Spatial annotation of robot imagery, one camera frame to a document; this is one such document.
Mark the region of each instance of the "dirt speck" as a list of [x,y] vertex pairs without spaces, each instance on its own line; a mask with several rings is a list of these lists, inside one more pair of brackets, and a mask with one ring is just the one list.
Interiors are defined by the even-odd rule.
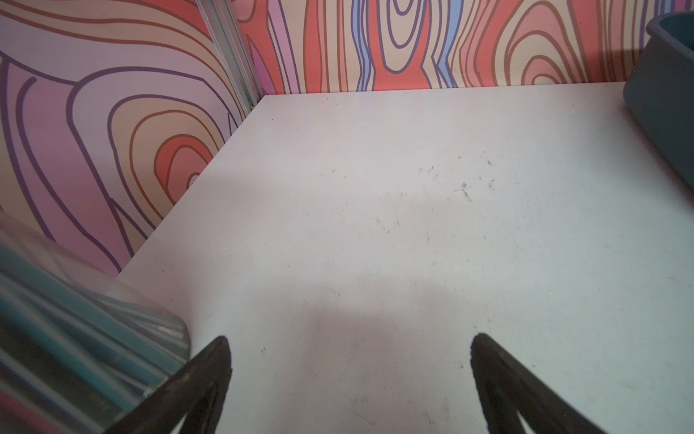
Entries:
[[443,420],[450,419],[450,408],[448,407],[448,398],[443,400]]
[[424,420],[427,421],[427,423],[429,424],[429,428],[436,429],[436,426],[437,426],[436,421],[433,420],[431,416],[429,416],[429,413],[424,412],[423,416],[424,416]]
[[362,415],[360,415],[360,414],[358,414],[358,413],[353,412],[352,414],[354,415],[354,417],[356,417],[356,418],[359,419],[360,421],[364,422],[365,424],[369,424],[369,425],[371,425],[371,426],[375,426],[375,425],[376,425],[375,422],[372,422],[372,421],[368,420],[367,418],[365,418],[364,416],[362,416]]
[[466,183],[462,183],[460,185],[460,190],[463,192],[463,194],[465,194],[465,199],[467,199],[468,202],[472,203],[473,202],[472,198],[470,198],[470,195],[468,194],[468,192],[465,191],[465,187],[467,187],[467,186],[468,185]]

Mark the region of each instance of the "white table surface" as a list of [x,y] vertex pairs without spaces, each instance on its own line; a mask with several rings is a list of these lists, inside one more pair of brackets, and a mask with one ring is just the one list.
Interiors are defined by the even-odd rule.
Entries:
[[228,337],[218,433],[484,433],[479,332],[692,432],[694,201],[622,87],[265,97],[119,278]]

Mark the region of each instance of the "psychedelic patterned wall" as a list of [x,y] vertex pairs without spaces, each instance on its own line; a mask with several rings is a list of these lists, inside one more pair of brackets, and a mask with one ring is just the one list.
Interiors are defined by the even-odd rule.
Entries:
[[229,0],[267,94],[625,80],[692,0]]
[[112,275],[242,120],[194,0],[2,0],[0,56],[0,206]]

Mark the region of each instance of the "purple wavy line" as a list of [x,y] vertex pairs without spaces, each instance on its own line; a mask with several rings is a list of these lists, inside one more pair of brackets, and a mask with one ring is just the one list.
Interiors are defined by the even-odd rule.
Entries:
[[413,4],[414,4],[414,0],[409,0],[409,4],[407,5],[407,9],[400,10],[400,8],[398,7],[398,0],[393,0],[393,5],[395,6],[395,13],[400,15],[401,17],[403,15],[407,15],[407,13],[409,12],[409,10]]
[[[183,72],[176,72],[176,71],[170,71],[168,69],[160,69],[160,68],[152,68],[152,67],[116,67],[116,68],[110,68],[110,69],[104,69],[101,71],[97,71],[97,72],[94,72],[94,73],[86,76],[85,78],[80,80],[79,83],[77,83],[75,85],[75,87],[73,87],[72,91],[70,91],[70,94],[67,97],[67,105],[65,108],[66,116],[67,116],[67,125],[70,128],[72,135],[75,137],[75,141],[77,142],[77,145],[79,146],[80,151],[82,152],[82,155],[83,155],[85,161],[87,162],[87,165],[89,166],[90,171],[92,172],[92,175],[94,177],[94,180],[96,181],[96,184],[99,186],[99,189],[101,190],[101,193],[103,194],[103,196],[105,198],[107,198],[107,203],[108,203],[108,199],[111,199],[111,197],[108,194],[108,192],[106,191],[106,187],[103,184],[101,177],[99,176],[99,172],[96,170],[96,166],[94,166],[94,162],[92,161],[92,158],[90,157],[89,152],[87,152],[87,148],[84,144],[84,141],[82,141],[82,137],[80,137],[79,132],[77,131],[77,127],[75,126],[75,121],[72,117],[72,108],[74,106],[75,98],[77,97],[77,94],[85,85],[87,85],[87,83],[89,83],[89,82],[91,82],[91,81],[93,81],[99,77],[102,77],[102,76],[105,76],[108,74],[113,74],[116,72],[137,72],[137,71],[161,72],[161,73],[166,73],[166,74],[178,75],[178,76],[182,76],[185,78],[192,78],[194,80],[198,80],[198,81],[203,82],[206,86],[208,86],[211,89],[211,91],[217,96],[217,98],[219,98],[220,102],[226,108],[227,113],[231,116],[231,119],[234,121],[234,124],[236,124],[236,119],[234,119],[234,117],[231,115],[231,111],[229,110],[229,107],[221,99],[221,97],[219,96],[217,91],[214,90],[212,88],[212,86],[210,86],[210,84],[207,81],[205,81],[203,78],[200,78],[200,77],[192,76],[190,74],[185,74]],[[125,228],[123,227],[123,224],[122,224],[120,218],[118,218],[116,210],[112,206],[109,206],[109,209],[111,209],[111,213],[113,214],[113,217],[116,219],[118,227],[121,231],[121,236],[124,238],[124,240],[127,240],[127,234],[125,233]]]
[[[460,21],[462,19],[462,13],[463,13],[463,0],[460,1],[460,9],[458,10],[458,15],[455,18],[455,29],[453,33],[450,33],[450,19],[451,19],[451,11],[453,10],[450,5],[450,0],[446,0],[448,2],[448,19],[446,20],[446,30],[444,31],[444,34],[446,37],[443,39],[443,47],[441,49],[441,56],[439,56],[439,61],[436,62],[436,65],[439,66],[438,71],[441,72],[441,75],[444,76],[443,80],[446,82],[446,85],[448,87],[458,87],[458,83],[455,81],[455,77],[453,77],[453,71],[450,68],[450,63],[448,62],[448,54],[450,54],[452,48],[453,48],[453,42],[455,39],[455,35],[458,33],[458,29],[460,28]],[[444,74],[441,71],[441,63],[443,63],[443,67],[446,69],[446,73]]]
[[[419,6],[421,6],[422,0],[417,0],[417,9],[416,9],[416,13],[414,14],[414,21],[412,22],[412,31],[409,32],[409,36],[407,37],[407,40],[405,41],[404,44],[399,44],[399,43],[395,42],[395,35],[393,34],[393,27],[391,26],[391,19],[390,19],[390,10],[391,10],[390,3],[391,3],[391,0],[386,0],[386,21],[388,23],[388,36],[390,37],[390,40],[393,43],[393,45],[395,46],[395,48],[401,49],[403,47],[406,47],[410,43],[410,41],[412,41],[412,38],[414,37],[414,32],[417,29],[417,21],[419,21],[419,12],[420,12]],[[380,11],[380,5],[378,4],[378,2],[376,3],[376,8],[378,8],[378,10]]]
[[362,2],[360,0],[354,0],[350,11],[350,33],[352,34],[352,42],[354,42],[354,46],[357,49],[357,59],[359,60],[358,92],[366,90],[366,83],[369,81],[368,77],[371,76],[371,64],[366,64],[366,56],[364,56],[363,50],[366,43],[362,37],[362,15]]
[[186,188],[190,188],[190,180],[193,179],[193,176],[200,176],[200,172],[193,172],[188,176],[188,181],[185,181]]
[[646,12],[648,10],[648,0],[644,0],[641,9],[641,28],[638,30],[638,47],[643,50],[643,34],[646,30]]
[[2,50],[0,50],[0,57],[6,58],[6,59],[12,59],[12,63],[14,63],[16,66],[18,66],[18,67],[20,67],[20,68],[22,68],[22,69],[24,69],[24,70],[26,70],[26,71],[29,71],[30,73],[34,74],[35,76],[39,76],[39,77],[41,77],[41,78],[46,78],[46,79],[48,79],[48,80],[50,80],[50,81],[55,81],[55,82],[62,83],[62,84],[65,84],[65,85],[75,85],[75,84],[77,84],[76,81],[65,80],[64,78],[58,78],[58,77],[54,77],[54,76],[49,76],[48,74],[45,74],[45,73],[43,73],[43,72],[37,71],[36,69],[30,68],[30,67],[26,66],[24,63],[17,62],[14,58],[10,57],[7,53],[5,53],[5,52],[2,51]]
[[[364,15],[366,15],[366,27],[365,27],[365,29],[362,29],[362,36],[364,38],[365,45],[366,45],[366,55],[369,57],[369,62],[371,62],[370,65],[374,66],[373,53],[371,52],[371,45],[370,45],[371,41],[369,40],[369,14],[367,13],[368,6],[366,5],[366,1],[367,0],[363,0],[363,2],[362,2],[362,8],[364,10]],[[376,13],[377,13],[376,17],[378,18],[378,2],[376,3]],[[385,65],[386,59],[385,59],[385,55],[383,54],[383,41],[381,40],[380,35],[381,35],[381,23],[379,20],[378,21],[378,40],[381,41],[381,43],[380,43],[381,44],[381,56],[383,57],[383,65]],[[376,71],[375,67],[372,67],[372,69],[373,69],[373,83],[371,84],[371,90],[375,90],[376,89],[376,72],[377,71]]]
[[441,12],[443,12],[443,4],[441,4],[441,0],[439,0],[439,31],[436,35],[436,42],[434,43],[434,49],[432,50],[432,55],[431,55],[432,63],[434,64],[434,74],[436,74],[436,80],[439,82],[439,87],[441,87],[441,75],[442,74],[441,74],[441,70],[439,69],[438,63],[434,59],[434,54],[436,54],[436,48],[439,46],[439,38],[441,37],[441,23],[443,22],[443,14]]
[[[378,42],[381,45],[381,59],[383,60],[383,67],[391,74],[402,73],[403,71],[405,71],[409,67],[409,64],[412,63],[412,58],[414,57],[414,52],[416,51],[417,46],[419,45],[419,41],[422,38],[422,30],[424,29],[424,25],[423,25],[424,24],[424,17],[427,15],[426,14],[426,8],[427,8],[426,1],[423,4],[424,4],[424,9],[422,9],[422,17],[421,17],[421,23],[419,25],[419,31],[417,32],[417,39],[414,42],[414,48],[412,49],[412,52],[409,54],[409,58],[407,59],[407,63],[405,63],[404,67],[402,67],[396,71],[394,69],[391,69],[388,66],[388,64],[386,63],[386,53],[385,53],[385,50],[383,48],[383,38],[382,37],[378,38]],[[382,35],[383,31],[381,29],[381,18],[380,18],[381,12],[380,12],[380,8],[378,6],[379,6],[378,2],[376,2],[376,18],[378,20],[378,33],[379,33],[379,35]],[[366,14],[366,20],[368,23],[369,14]],[[388,21],[388,30],[389,30],[389,32],[391,31],[390,20]]]
[[[53,189],[53,186],[48,181],[48,178],[46,178],[46,175],[41,170],[41,166],[39,165],[39,162],[36,160],[31,146],[29,145],[29,140],[26,136],[26,129],[24,128],[24,99],[26,98],[26,94],[29,92],[29,88],[34,83],[36,83],[36,81],[36,77],[31,77],[30,79],[28,79],[19,89],[19,94],[17,95],[17,108],[15,115],[17,116],[17,130],[19,130],[19,140],[22,142],[22,145],[24,146],[24,152],[26,152],[26,156],[31,162],[31,166],[34,168],[34,171],[41,180],[41,183],[46,188],[48,193],[51,195],[53,200],[56,202],[60,210],[65,214],[68,220],[85,238],[91,241],[92,244],[94,244],[99,250],[103,252],[103,254],[106,255],[108,260],[110,260],[114,267],[116,267],[116,270],[120,272],[122,268],[116,260],[116,258],[111,254],[111,252],[108,251],[108,249],[103,244],[101,244],[92,234],[90,234],[89,231],[84,229],[84,227],[80,224],[77,218],[75,218],[75,216],[72,215],[68,207],[62,202],[60,196],[58,196],[58,193]],[[130,243],[126,243],[126,246],[128,247],[128,251],[132,256],[134,253],[133,248],[130,246]]]
[[265,64],[265,59],[262,58],[262,56],[260,55],[260,51],[258,50],[257,46],[255,46],[255,43],[253,42],[253,40],[249,36],[246,36],[246,44],[248,45],[248,50],[251,52],[251,57],[253,57],[253,53],[255,50],[255,53],[257,54],[257,58],[260,61],[261,66],[263,67],[263,69],[259,71],[258,66],[255,64],[255,59],[252,58],[253,66],[255,66],[256,75],[259,75],[258,73],[259,72],[262,73],[262,71],[264,70],[265,74],[267,75],[267,80],[269,81],[269,83],[267,83],[267,84],[269,84],[271,86],[271,89],[268,89],[268,91],[271,90],[272,92],[275,92],[274,94],[277,94],[277,88],[275,87],[275,83],[273,83],[273,81],[272,81],[272,76],[270,75],[270,70],[267,68],[267,65]]
[[291,38],[289,37],[289,27],[287,27],[287,18],[285,17],[285,9],[282,7],[282,2],[278,1],[280,5],[280,12],[282,13],[282,21],[285,23],[285,31],[287,32],[287,41],[289,42],[289,52],[291,53],[291,63],[294,65],[294,78],[296,80],[296,85],[298,86],[296,91],[301,93],[301,86],[299,85],[299,70],[296,68],[296,57],[294,56],[294,47],[291,45]]
[[[110,145],[111,145],[111,150],[113,151],[113,158],[114,158],[114,161],[116,162],[116,170],[118,171],[118,176],[120,176],[121,182],[123,183],[123,187],[125,188],[125,191],[126,191],[126,193],[128,194],[128,197],[130,198],[130,201],[133,202],[133,205],[135,206],[135,209],[137,209],[137,211],[138,211],[139,214],[142,216],[142,218],[144,219],[144,221],[146,221],[147,224],[149,224],[149,226],[151,226],[152,229],[154,229],[154,228],[156,228],[157,226],[156,226],[154,223],[152,223],[151,220],[150,220],[149,218],[147,218],[147,216],[145,215],[145,213],[144,213],[144,211],[142,210],[142,208],[140,208],[140,206],[137,204],[137,202],[136,202],[136,200],[135,200],[135,197],[133,196],[133,193],[130,191],[130,188],[128,187],[128,184],[127,184],[127,182],[126,182],[125,175],[123,175],[123,169],[121,168],[120,160],[118,159],[118,150],[116,149],[115,140],[113,139],[113,129],[111,128],[111,125],[112,125],[112,123],[113,123],[113,117],[115,116],[116,111],[118,111],[118,109],[119,109],[123,104],[125,104],[125,103],[127,103],[127,102],[129,102],[129,101],[133,101],[133,100],[136,100],[136,99],[142,99],[142,98],[168,99],[168,100],[170,100],[170,101],[177,101],[177,102],[180,102],[180,103],[185,103],[185,104],[189,104],[189,105],[191,105],[191,106],[193,106],[193,107],[196,107],[196,108],[202,110],[202,111],[210,118],[210,120],[212,120],[212,123],[214,124],[215,128],[217,128],[217,131],[219,132],[219,135],[222,135],[222,133],[221,133],[221,129],[219,129],[219,126],[218,126],[217,123],[214,121],[214,119],[210,116],[210,114],[207,112],[207,110],[205,110],[204,108],[200,107],[199,105],[197,105],[197,104],[195,104],[195,103],[192,103],[192,102],[190,102],[190,101],[186,101],[186,100],[184,100],[184,99],[179,99],[179,98],[174,98],[174,97],[168,97],[168,96],[166,96],[166,95],[140,94],[140,95],[132,95],[132,96],[130,96],[130,97],[123,98],[122,100],[118,101],[118,102],[111,108],[111,111],[108,113],[108,120],[106,121],[106,125],[107,125],[107,130],[108,130],[108,141],[109,141],[109,143],[110,143]],[[127,213],[125,213],[124,211],[122,211],[122,212],[123,212],[123,214],[125,214],[126,218],[130,219],[130,216],[129,216]],[[137,228],[137,230],[138,230],[140,233],[143,233],[143,234],[144,234],[144,232],[142,232],[142,230],[140,229],[140,227],[139,227],[137,224],[135,225],[135,227]]]
[[0,90],[2,90],[2,92],[0,92],[0,114],[2,116],[2,127],[5,135],[5,145],[7,146],[7,153],[10,156],[10,162],[12,163],[12,168],[15,170],[15,177],[17,178],[17,182],[19,183],[19,187],[22,189],[24,199],[26,200],[26,203],[29,205],[29,209],[31,209],[32,214],[34,214],[36,222],[39,224],[39,227],[43,231],[46,238],[55,241],[56,239],[54,238],[51,231],[48,229],[48,225],[46,224],[46,222],[44,222],[43,217],[39,213],[39,209],[36,206],[36,203],[34,203],[34,199],[31,197],[31,193],[29,193],[29,187],[26,185],[26,181],[24,180],[24,176],[22,175],[22,169],[19,166],[17,153],[15,152],[15,146],[12,143],[12,133],[10,132],[10,115],[8,112],[7,100],[7,81],[10,72],[10,65],[12,64],[12,62],[9,60],[9,58],[5,57],[4,53],[2,59],[2,66],[0,67]]
[[121,206],[118,204],[118,202],[116,202],[115,200],[113,200],[113,199],[111,199],[111,198],[109,198],[109,202],[110,202],[110,204],[113,205],[118,211],[120,211],[120,213],[130,222],[130,224],[132,224],[132,225],[135,227],[135,229],[137,229],[137,232],[139,232],[139,234],[142,235],[142,237],[143,237],[145,240],[146,240],[147,238],[149,238],[149,237],[147,236],[146,233],[142,232],[142,229],[139,228],[139,226],[135,223],[135,221],[133,221],[133,219],[130,218],[130,216],[128,215],[128,213],[127,213],[123,208],[121,208]]
[[[272,27],[272,33],[275,34],[275,41],[276,41],[276,40],[277,40],[277,32],[275,32],[275,24],[272,23],[272,17],[270,16],[270,14],[268,14],[267,17],[268,17],[268,20],[270,21],[270,26]],[[284,65],[285,65],[285,59],[282,58],[282,50],[280,49],[280,47],[278,46],[277,49],[276,49],[276,50],[272,50],[272,52],[275,54],[275,60],[277,60],[277,65],[282,65],[282,66],[284,66]],[[284,93],[286,94],[286,93],[287,93],[287,88],[285,88],[285,82],[284,82],[284,80],[280,80],[280,82],[282,83],[282,90],[283,90]]]
[[[424,12],[425,12],[425,13],[422,15],[423,17],[425,17],[425,16],[427,15],[427,14],[426,14],[426,8],[427,8],[427,4],[424,3]],[[433,15],[433,14],[432,14],[431,11],[430,11],[430,12],[429,12],[429,33],[431,33],[431,28],[432,28],[432,19],[433,19],[433,18],[432,18],[432,15]],[[429,88],[431,89],[431,88],[432,88],[432,82],[431,82],[431,80],[429,80],[429,76],[427,75],[427,73],[426,73],[426,71],[424,70],[424,68],[422,67],[422,65],[419,65],[419,69],[422,70],[422,75],[424,75],[424,78],[426,79],[427,84],[429,85]]]

